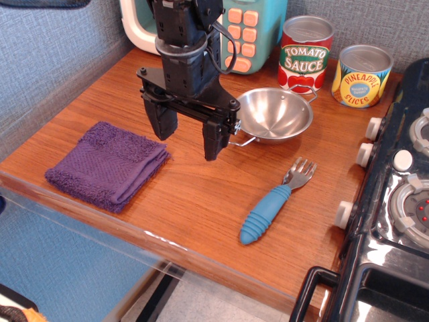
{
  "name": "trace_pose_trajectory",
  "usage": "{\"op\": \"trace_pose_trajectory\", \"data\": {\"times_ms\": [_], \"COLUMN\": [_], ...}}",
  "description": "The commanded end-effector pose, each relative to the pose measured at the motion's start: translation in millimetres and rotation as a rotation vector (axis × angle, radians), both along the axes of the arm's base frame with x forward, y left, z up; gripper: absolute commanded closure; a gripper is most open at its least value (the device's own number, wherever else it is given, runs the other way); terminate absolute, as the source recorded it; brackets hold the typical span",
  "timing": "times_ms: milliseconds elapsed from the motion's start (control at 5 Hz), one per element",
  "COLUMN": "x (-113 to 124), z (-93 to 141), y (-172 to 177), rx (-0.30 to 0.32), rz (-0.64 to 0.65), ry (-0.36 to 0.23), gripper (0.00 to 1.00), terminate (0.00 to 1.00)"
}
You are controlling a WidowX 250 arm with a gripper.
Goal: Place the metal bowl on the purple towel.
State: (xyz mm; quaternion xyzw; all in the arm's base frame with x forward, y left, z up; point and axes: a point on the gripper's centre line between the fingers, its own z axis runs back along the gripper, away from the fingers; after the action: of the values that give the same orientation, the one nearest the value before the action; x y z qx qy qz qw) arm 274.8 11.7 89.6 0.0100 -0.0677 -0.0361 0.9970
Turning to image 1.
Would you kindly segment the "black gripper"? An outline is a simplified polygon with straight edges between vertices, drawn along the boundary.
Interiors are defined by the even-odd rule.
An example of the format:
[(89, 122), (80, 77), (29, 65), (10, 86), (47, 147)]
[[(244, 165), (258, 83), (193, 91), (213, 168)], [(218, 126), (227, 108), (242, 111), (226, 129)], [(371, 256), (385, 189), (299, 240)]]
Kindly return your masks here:
[(214, 161), (241, 126), (240, 103), (220, 84), (221, 50), (162, 52), (162, 67), (141, 67), (141, 97), (155, 135), (164, 141), (178, 128), (178, 114), (202, 123), (204, 157)]

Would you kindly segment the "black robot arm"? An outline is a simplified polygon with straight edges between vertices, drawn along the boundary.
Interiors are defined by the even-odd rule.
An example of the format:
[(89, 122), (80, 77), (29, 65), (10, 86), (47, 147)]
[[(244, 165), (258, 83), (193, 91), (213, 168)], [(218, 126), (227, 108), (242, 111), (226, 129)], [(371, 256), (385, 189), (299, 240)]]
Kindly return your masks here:
[(229, 143), (241, 126), (240, 103), (220, 84), (232, 71), (232, 60), (221, 68), (221, 38), (233, 37), (219, 23), (222, 1), (149, 1), (157, 28), (155, 47), (161, 68), (138, 70), (141, 97), (154, 133), (169, 138), (182, 114), (202, 123), (204, 157), (208, 161)]

